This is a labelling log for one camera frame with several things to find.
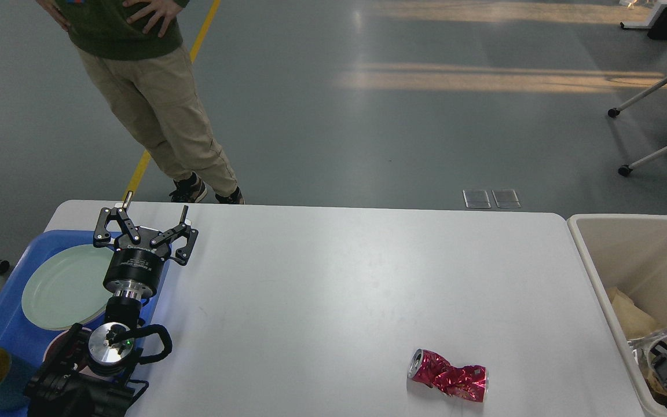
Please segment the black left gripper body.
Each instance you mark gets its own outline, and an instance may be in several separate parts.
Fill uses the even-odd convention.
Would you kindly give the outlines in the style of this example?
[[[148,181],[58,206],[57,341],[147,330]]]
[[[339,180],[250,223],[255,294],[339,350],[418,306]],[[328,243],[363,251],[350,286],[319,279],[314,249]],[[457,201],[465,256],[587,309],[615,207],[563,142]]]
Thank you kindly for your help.
[[[114,242],[113,248],[103,287],[111,292],[128,287],[139,288],[141,296],[155,296],[159,292],[164,264],[170,257],[170,244],[163,243],[153,248]]]

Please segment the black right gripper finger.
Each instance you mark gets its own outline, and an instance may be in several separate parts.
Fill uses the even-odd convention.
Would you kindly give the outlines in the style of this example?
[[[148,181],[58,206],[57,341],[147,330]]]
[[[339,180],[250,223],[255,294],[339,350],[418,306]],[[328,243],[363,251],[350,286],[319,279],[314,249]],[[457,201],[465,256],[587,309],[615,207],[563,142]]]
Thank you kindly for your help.
[[[667,390],[667,342],[656,342],[651,346],[651,367],[665,390]]]

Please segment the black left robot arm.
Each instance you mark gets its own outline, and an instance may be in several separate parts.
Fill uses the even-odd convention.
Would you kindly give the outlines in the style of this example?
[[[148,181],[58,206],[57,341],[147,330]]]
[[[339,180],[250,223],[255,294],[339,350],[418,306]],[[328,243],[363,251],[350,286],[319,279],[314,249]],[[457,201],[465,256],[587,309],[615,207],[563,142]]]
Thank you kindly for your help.
[[[132,192],[121,203],[101,209],[93,245],[112,256],[103,279],[111,297],[102,325],[87,331],[76,323],[54,346],[24,388],[29,416],[124,416],[148,390],[132,378],[138,366],[169,356],[168,330],[148,324],[141,309],[162,287],[165,264],[185,266],[199,235],[188,219],[166,231],[137,225],[128,216]]]

